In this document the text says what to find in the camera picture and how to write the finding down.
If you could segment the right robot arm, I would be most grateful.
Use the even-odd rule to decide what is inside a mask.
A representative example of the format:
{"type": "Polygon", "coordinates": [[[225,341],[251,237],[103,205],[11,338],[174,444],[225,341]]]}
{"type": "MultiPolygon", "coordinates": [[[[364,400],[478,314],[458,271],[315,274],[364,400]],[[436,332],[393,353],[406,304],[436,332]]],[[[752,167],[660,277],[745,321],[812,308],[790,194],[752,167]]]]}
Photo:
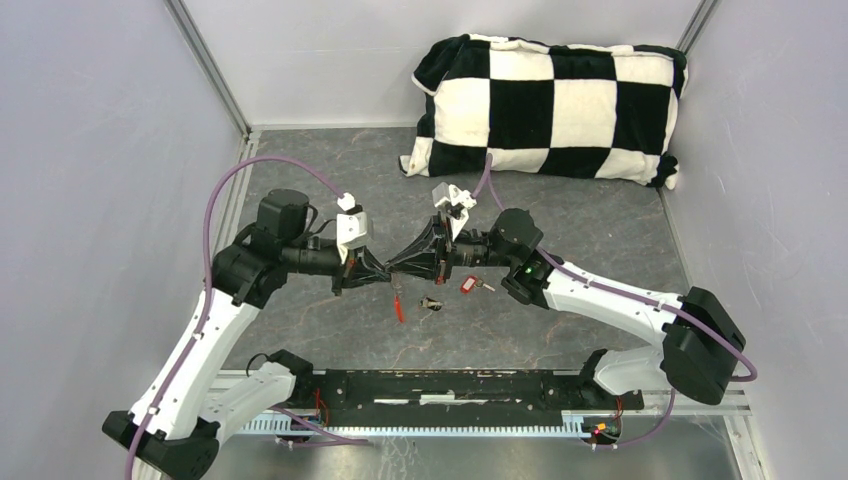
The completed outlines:
{"type": "Polygon", "coordinates": [[[519,303],[579,314],[645,341],[594,353],[577,382],[591,408],[643,389],[671,388],[706,405],[723,400],[746,340],[712,292],[651,292],[592,275],[539,249],[542,238],[526,210],[502,211],[487,232],[455,233],[437,214],[387,269],[441,284],[456,267],[506,267],[501,286],[519,303]]]}

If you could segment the small black key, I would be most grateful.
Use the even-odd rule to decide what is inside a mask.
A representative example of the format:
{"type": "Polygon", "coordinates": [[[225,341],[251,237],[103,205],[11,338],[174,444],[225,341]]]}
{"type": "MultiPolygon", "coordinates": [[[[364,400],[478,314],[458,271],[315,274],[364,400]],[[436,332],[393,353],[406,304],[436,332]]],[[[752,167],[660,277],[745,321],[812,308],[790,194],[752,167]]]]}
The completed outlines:
{"type": "Polygon", "coordinates": [[[441,301],[435,300],[435,299],[430,298],[430,297],[422,298],[419,301],[419,305],[422,308],[425,308],[425,309],[428,309],[428,310],[431,310],[431,311],[434,311],[434,312],[440,311],[444,307],[444,304],[441,301]]]}

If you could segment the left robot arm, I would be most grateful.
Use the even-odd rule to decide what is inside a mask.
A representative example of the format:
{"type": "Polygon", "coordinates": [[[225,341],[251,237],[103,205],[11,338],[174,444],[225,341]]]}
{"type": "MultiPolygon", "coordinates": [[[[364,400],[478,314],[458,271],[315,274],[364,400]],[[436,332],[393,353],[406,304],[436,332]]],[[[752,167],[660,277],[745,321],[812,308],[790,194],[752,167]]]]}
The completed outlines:
{"type": "Polygon", "coordinates": [[[114,411],[103,423],[103,432],[128,451],[128,478],[155,472],[199,479],[255,417],[283,402],[297,408],[312,399],[312,365],[284,351],[224,393],[209,391],[236,341],[291,275],[326,277],[334,293],[388,280],[367,249],[370,222],[362,207],[347,193],[337,204],[335,235],[323,238],[307,195],[273,190],[255,221],[207,256],[198,304],[165,365],[129,410],[114,411]]]}

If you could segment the red grey keyring holder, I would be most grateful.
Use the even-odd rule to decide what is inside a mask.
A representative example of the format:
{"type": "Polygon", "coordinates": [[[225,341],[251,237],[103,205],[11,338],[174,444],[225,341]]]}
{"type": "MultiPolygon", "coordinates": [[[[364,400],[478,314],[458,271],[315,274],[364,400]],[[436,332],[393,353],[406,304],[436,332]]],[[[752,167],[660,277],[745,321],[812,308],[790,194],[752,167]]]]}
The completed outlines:
{"type": "Polygon", "coordinates": [[[405,322],[405,314],[402,305],[402,297],[403,297],[403,287],[402,282],[400,280],[400,276],[396,273],[392,273],[390,275],[390,284],[393,290],[394,295],[394,308],[395,313],[400,324],[405,322]]]}

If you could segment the red tag key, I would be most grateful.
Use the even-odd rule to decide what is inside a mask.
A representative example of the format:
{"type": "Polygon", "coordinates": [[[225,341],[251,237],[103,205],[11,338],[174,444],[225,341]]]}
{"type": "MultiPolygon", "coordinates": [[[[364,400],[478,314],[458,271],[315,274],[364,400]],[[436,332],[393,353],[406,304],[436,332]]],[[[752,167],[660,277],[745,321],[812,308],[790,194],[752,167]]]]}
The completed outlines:
{"type": "Polygon", "coordinates": [[[482,278],[476,276],[468,276],[460,285],[460,291],[463,294],[469,294],[475,289],[485,289],[491,292],[495,292],[495,288],[484,281],[482,278]]]}

